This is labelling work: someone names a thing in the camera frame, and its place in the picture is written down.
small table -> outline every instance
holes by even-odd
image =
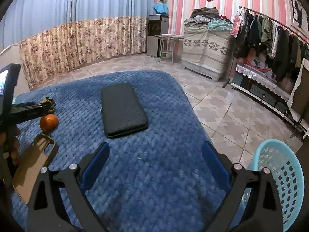
[[[175,50],[176,41],[183,40],[182,35],[171,35],[171,34],[164,34],[164,35],[156,35],[160,40],[160,57],[159,61],[162,61],[162,54],[172,54],[172,64],[173,64],[173,54]],[[164,50],[164,41],[166,41],[166,48],[167,48],[167,41],[174,41],[173,51],[165,51]]]

orange fruit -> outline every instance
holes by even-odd
[[[40,128],[43,132],[51,132],[58,126],[58,118],[56,115],[48,114],[40,119]]]

black wallet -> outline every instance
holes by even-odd
[[[118,138],[148,128],[148,119],[134,89],[129,83],[101,89],[104,131],[109,138]]]

tiled floor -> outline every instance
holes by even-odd
[[[258,145],[268,138],[285,142],[294,152],[302,146],[300,139],[290,138],[291,131],[279,117],[245,94],[231,89],[230,85],[223,89],[223,82],[214,82],[182,69],[180,63],[171,65],[169,60],[158,62],[145,54],[92,64],[62,74],[43,86],[127,70],[162,70],[174,76],[215,148],[219,153],[226,154],[233,163],[240,162],[247,167]]]

hand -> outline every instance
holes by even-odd
[[[12,163],[17,166],[19,164],[19,140],[15,137],[20,135],[20,130],[15,126],[9,126],[7,133],[0,132],[0,145],[4,145],[5,141],[10,149],[10,157],[12,158]]]

